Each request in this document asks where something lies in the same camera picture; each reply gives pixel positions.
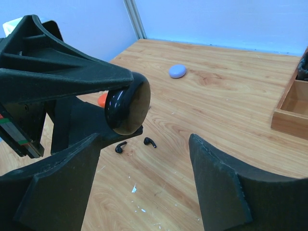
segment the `red object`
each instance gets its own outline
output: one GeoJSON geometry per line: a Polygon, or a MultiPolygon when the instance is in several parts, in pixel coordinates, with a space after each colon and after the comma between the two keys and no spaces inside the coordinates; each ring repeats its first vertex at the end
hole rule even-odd
{"type": "Polygon", "coordinates": [[[104,93],[98,98],[97,103],[100,107],[105,108],[106,98],[107,98],[107,93],[104,93]]]}

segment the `purple oval object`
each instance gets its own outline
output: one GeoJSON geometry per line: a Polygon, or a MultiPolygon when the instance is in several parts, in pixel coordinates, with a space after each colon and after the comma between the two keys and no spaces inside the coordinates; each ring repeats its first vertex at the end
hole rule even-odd
{"type": "Polygon", "coordinates": [[[181,78],[186,74],[186,67],[182,64],[177,64],[169,69],[171,78],[181,78]]]}

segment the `wooden tray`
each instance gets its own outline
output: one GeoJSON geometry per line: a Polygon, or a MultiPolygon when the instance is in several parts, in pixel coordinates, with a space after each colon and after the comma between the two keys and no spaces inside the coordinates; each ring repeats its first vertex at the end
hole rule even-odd
{"type": "Polygon", "coordinates": [[[271,128],[308,140],[308,82],[296,80],[298,69],[274,111],[271,128]]]}

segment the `earbud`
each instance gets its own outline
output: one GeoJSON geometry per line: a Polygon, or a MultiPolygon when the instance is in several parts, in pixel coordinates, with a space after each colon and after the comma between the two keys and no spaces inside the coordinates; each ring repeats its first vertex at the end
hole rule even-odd
{"type": "Polygon", "coordinates": [[[157,148],[157,146],[156,146],[156,144],[154,143],[154,141],[151,140],[149,137],[144,138],[143,143],[144,143],[145,145],[148,145],[148,144],[151,143],[151,144],[153,145],[154,148],[157,148]]]}
{"type": "Polygon", "coordinates": [[[141,127],[148,113],[151,99],[146,77],[132,72],[133,82],[120,90],[110,90],[105,102],[108,126],[120,135],[131,135],[141,127]]]}
{"type": "Polygon", "coordinates": [[[121,148],[121,146],[123,146],[123,145],[125,145],[125,144],[127,144],[127,142],[126,141],[124,141],[123,143],[120,143],[120,144],[118,144],[115,148],[115,152],[116,153],[122,153],[123,152],[123,149],[121,148]]]}

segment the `wall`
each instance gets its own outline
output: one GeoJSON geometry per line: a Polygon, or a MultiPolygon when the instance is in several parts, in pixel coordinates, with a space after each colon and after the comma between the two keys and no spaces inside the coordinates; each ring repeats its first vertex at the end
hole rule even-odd
{"type": "Polygon", "coordinates": [[[56,21],[66,43],[105,61],[137,41],[123,0],[5,1],[0,25],[28,14],[56,21]]]}
{"type": "Polygon", "coordinates": [[[149,39],[302,55],[307,0],[135,0],[149,39]]]}

